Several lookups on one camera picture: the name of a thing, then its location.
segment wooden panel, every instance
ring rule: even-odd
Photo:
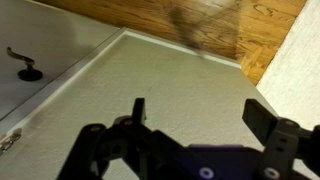
[[[237,59],[257,84],[306,0],[37,0]]]

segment black robotic claw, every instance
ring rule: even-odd
[[[245,104],[243,120],[265,146],[183,147],[160,131],[144,126],[144,99],[131,116],[106,128],[85,126],[58,179],[102,179],[109,162],[122,160],[140,179],[308,179],[292,170],[300,158],[318,176],[320,126],[310,132],[294,121],[278,120],[254,99]]]

